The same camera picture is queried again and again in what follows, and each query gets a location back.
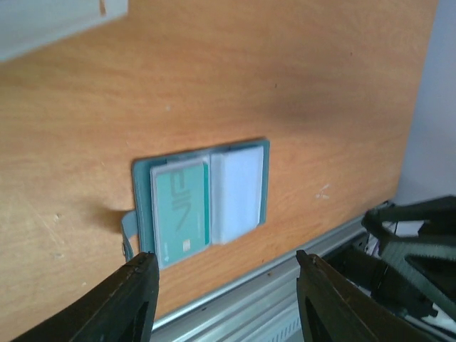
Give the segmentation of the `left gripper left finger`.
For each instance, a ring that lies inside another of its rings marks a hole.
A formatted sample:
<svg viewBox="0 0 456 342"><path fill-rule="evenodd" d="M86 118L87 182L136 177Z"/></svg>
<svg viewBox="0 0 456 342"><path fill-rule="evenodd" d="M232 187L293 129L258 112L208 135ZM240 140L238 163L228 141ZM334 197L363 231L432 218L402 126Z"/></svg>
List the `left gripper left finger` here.
<svg viewBox="0 0 456 342"><path fill-rule="evenodd" d="M157 257L141 252L107 279L15 341L149 341L160 272Z"/></svg>

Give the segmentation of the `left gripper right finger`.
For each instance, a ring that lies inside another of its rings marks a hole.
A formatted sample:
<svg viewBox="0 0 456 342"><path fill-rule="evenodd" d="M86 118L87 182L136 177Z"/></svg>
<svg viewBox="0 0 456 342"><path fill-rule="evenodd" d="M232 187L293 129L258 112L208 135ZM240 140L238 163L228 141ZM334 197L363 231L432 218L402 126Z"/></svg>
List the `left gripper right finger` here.
<svg viewBox="0 0 456 342"><path fill-rule="evenodd" d="M323 259L296 252L296 293L305 341L436 341L366 296Z"/></svg>

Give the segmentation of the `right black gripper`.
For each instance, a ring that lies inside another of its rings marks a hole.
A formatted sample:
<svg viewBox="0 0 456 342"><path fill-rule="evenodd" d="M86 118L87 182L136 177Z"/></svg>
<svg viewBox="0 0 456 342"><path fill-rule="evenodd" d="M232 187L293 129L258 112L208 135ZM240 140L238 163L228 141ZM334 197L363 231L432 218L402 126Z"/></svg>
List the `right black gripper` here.
<svg viewBox="0 0 456 342"><path fill-rule="evenodd" d="M384 222L424 222L421 234L454 237L455 196L368 210L361 224L377 239L385 239L380 252L383 261L353 247L327 257L336 271L369 291L373 300L398 316L436 317L434 302L455 320L455 302L411 260L419 257L455 261L455 238L394 238Z"/></svg>

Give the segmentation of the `teal leather card holder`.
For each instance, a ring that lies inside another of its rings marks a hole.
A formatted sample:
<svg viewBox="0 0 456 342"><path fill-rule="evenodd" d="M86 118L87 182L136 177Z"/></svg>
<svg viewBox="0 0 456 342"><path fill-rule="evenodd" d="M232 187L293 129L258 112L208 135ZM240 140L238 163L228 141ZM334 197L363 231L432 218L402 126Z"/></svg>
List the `teal leather card holder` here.
<svg viewBox="0 0 456 342"><path fill-rule="evenodd" d="M121 220L125 259L135 255L132 237L166 269L263 225L269 160L266 138L134 160L135 207Z"/></svg>

